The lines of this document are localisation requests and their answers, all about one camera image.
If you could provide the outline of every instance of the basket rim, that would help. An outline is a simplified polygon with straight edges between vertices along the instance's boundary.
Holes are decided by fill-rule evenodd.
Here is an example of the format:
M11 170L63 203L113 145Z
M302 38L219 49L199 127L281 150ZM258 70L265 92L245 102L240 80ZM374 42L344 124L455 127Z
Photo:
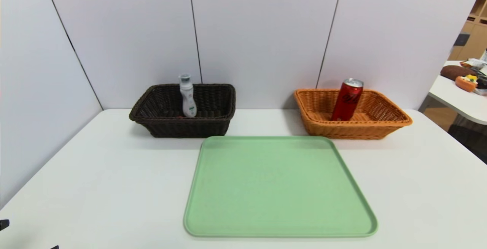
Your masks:
M146 123L146 124L157 124L157 122L160 123L183 123L183 122L222 122L222 121L229 121L230 119L233 118L233 115L235 114L235 88L231 84L226 84L226 83L211 83L211 84L203 84L203 83L196 83L193 84L194 87L216 87L216 86L225 86L230 88L230 112L224 116L219 116L219 117L193 117L193 118L188 118L188 117L141 117L141 116L136 116L137 112L141 108L141 106L145 103L147 100L149 94L155 89L159 87L173 87L173 86L179 86L177 83L169 83L169 84L157 84L154 86L150 86L144 94L137 100L135 103L134 107L129 113L129 119L136 122L136 123Z
M294 98L298 103L299 110L301 111L301 115L306 118L306 121L311 123L320 124L321 126L343 126L343 127L404 127L412 124L412 119L406 114L400 107L398 107L395 103L393 103L389 98L387 98L384 94L379 91L372 90L372 89L364 89L367 92L373 92L379 95L379 97L386 100L392 107L396 110L400 111L400 113L406 117L405 120L402 121L317 121L311 118L306 110L299 93L307 92L307 91L340 91L340 89L336 88L310 88L310 89L298 89L294 91Z

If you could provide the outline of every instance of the dark brown wicker basket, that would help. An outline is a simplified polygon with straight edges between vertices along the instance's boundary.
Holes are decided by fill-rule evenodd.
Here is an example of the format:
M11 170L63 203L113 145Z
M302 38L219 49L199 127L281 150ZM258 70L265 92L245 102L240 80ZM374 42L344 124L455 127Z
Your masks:
M235 113L235 88L230 84L195 84L196 117L183 114L179 84L151 86L136 102L129 118L156 138L207 138L225 135Z

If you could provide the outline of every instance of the wicker basket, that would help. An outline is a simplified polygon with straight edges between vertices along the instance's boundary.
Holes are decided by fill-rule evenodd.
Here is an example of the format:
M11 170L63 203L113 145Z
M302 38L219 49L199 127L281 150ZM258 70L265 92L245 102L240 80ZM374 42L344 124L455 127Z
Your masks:
M129 118L156 138L207 138L225 135L235 113L235 88L230 84L195 84L197 114L183 114L179 84L151 86L137 101Z
M376 140L412 124L412 119L379 92L364 90L350 121L331 121L339 89L299 89L294 98L310 135Z

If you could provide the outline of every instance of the can lid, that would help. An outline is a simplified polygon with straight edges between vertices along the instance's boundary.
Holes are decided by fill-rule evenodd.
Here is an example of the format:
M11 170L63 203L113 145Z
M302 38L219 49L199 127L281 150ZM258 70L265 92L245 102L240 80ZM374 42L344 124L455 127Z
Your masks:
M343 81L343 83L346 84L347 86L353 86L353 87L363 87L364 86L363 81L353 79L353 78L345 79Z

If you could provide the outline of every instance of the tabletop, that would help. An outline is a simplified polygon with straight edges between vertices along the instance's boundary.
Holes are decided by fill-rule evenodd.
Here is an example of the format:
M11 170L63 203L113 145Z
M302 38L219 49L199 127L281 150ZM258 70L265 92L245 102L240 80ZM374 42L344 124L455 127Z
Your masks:
M152 138L106 110L0 211L5 249L487 246L487 166L423 114L382 140L333 140L379 222L367 238L196 238L183 215L203 139ZM227 135L306 135L296 110L237 110Z
M445 65L460 65L461 61L446 61ZM467 92L455 82L438 75L429 95L452 108L470 121L487 125L487 96Z

